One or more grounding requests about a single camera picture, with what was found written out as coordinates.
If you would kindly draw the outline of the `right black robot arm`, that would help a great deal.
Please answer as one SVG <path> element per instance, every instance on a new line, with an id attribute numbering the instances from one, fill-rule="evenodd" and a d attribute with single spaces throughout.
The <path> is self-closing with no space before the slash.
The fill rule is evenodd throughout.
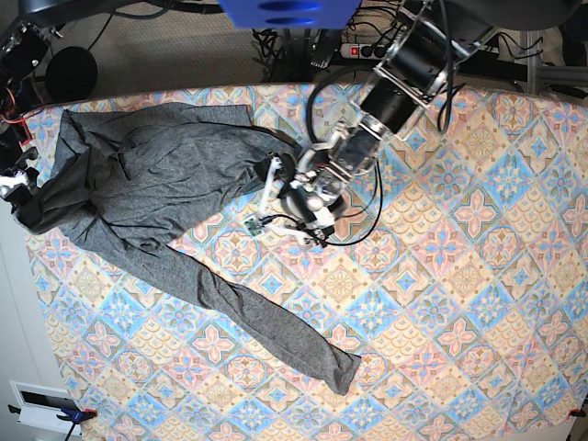
<path id="1" fill-rule="evenodd" d="M 1 199 L 26 224 L 41 218 L 37 179 L 30 165 L 39 157 L 28 120 L 43 109 L 32 75 L 49 41 L 34 25 L 15 19 L 1 34 Z"/>

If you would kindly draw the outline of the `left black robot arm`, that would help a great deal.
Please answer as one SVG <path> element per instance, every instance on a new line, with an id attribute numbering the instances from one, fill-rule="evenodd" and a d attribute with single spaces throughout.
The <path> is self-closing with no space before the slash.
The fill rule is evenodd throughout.
<path id="1" fill-rule="evenodd" d="M 337 124 L 326 141 L 299 158 L 274 153 L 255 166 L 265 186 L 257 211 L 244 221 L 246 230 L 254 237 L 273 231 L 302 245 L 327 244 L 345 211 L 345 188 L 375 165 L 381 139 L 449 91 L 456 67 L 492 30 L 475 5 L 425 1 L 409 13 L 407 30 L 368 78 L 371 89 L 356 102 L 354 119 Z"/>

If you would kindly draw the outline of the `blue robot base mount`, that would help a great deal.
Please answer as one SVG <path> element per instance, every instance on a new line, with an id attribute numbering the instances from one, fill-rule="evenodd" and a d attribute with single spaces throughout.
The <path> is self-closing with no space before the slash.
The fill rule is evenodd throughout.
<path id="1" fill-rule="evenodd" d="M 343 29 L 358 0 L 219 0 L 236 28 Z"/>

